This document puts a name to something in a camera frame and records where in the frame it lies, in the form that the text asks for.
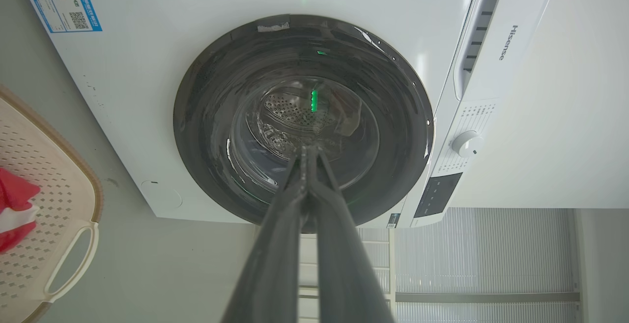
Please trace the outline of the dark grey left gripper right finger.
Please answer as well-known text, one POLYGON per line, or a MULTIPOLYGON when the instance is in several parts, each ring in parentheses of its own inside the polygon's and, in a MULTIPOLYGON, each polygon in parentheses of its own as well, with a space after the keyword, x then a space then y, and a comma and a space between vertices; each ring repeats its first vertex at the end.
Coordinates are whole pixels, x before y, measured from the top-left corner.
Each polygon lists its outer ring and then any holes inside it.
POLYGON ((322 323, 393 323, 352 215, 321 148, 306 149, 306 208, 317 235, 322 323))

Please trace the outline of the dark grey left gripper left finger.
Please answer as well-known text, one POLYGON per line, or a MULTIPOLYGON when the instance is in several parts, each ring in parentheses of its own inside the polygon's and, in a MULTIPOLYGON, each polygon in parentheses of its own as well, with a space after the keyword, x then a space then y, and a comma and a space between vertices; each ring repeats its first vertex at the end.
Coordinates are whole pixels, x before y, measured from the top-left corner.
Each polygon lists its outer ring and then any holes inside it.
POLYGON ((222 317, 223 323, 297 321, 300 235, 307 196, 307 150, 290 162, 222 317))

